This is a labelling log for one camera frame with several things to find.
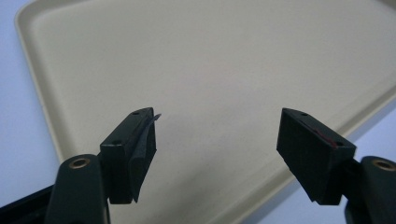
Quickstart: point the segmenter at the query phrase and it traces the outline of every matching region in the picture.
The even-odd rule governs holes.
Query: plastic tray
[[[394,24],[369,0],[39,0],[17,17],[61,161],[136,109],[163,114],[140,202],[113,223],[243,220],[292,179],[282,107],[346,135],[394,98]]]

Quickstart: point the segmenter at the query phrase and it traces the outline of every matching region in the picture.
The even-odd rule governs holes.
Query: raised tray lip
[[[84,1],[89,0],[36,0],[23,7],[18,12],[15,20],[15,25],[21,41],[23,52],[26,55],[26,59],[28,62],[29,71],[31,73],[32,79],[34,80],[35,89],[37,91],[40,104],[42,105],[46,122],[49,127],[49,132],[60,161],[64,161],[67,158],[64,158],[62,152],[60,151],[61,143],[58,138],[59,131],[56,129],[51,119],[51,113],[53,113],[52,110],[54,110],[55,108],[48,108],[48,105],[46,104],[46,99],[50,96],[48,96],[45,92],[43,92],[43,89],[40,88],[40,80],[38,80],[37,78],[37,71],[39,71],[40,68],[35,65],[34,59],[36,52],[34,48],[28,43],[29,34],[27,32],[28,30],[24,27],[29,27],[29,24],[34,21],[34,18],[36,16],[39,16],[40,13],[43,11],[51,10],[57,7],[65,7],[72,4],[78,4]],[[380,97],[374,97],[374,93],[379,94]],[[344,111],[340,111],[339,114],[334,115],[333,118],[331,118],[330,120],[324,121],[326,123],[332,123],[333,120],[341,119],[343,121],[343,125],[335,127],[335,130],[341,135],[346,136],[356,130],[359,126],[363,124],[364,121],[369,119],[373,114],[375,114],[377,111],[379,111],[381,108],[383,108],[395,98],[396,74],[392,74],[391,76],[382,80],[379,84],[372,87],[371,91],[366,92],[363,96],[361,96],[360,99],[358,99],[354,104],[351,105],[349,110],[347,109]],[[370,99],[371,103],[362,108],[360,113],[356,114],[356,107],[359,107],[359,100],[361,99],[364,99],[366,101],[367,99]],[[218,214],[216,217],[213,217],[209,223],[241,222],[245,217],[254,212],[262,203],[266,202],[283,187],[288,185],[289,182],[293,179],[294,177],[285,166],[285,168],[281,171],[280,175],[278,177],[275,177],[274,181],[272,181],[273,185],[271,185],[271,188],[267,186],[267,188],[254,189],[250,196],[246,198],[242,203],[232,204],[229,208],[225,209],[222,214]],[[265,195],[267,195],[267,197],[258,199],[258,195],[262,195],[264,192],[266,192]]]

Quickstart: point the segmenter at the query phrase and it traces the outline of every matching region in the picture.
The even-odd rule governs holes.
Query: tray surface
[[[53,1],[17,18],[60,160],[152,106],[158,151],[113,223],[239,222],[291,179],[282,107],[347,135],[396,92],[381,1]]]

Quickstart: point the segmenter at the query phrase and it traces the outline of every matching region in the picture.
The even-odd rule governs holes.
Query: light blue surface
[[[0,1],[0,206],[53,184],[59,166],[14,27],[27,2]],[[396,161],[395,108],[392,102],[348,137],[358,161],[366,155]],[[244,223],[345,223],[345,202],[318,206],[293,181]]]

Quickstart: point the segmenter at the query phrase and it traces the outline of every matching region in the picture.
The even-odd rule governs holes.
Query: tray
[[[292,180],[282,107],[348,135],[396,93],[381,1],[38,0],[16,20],[61,161],[153,106],[158,152],[113,223],[240,222]]]

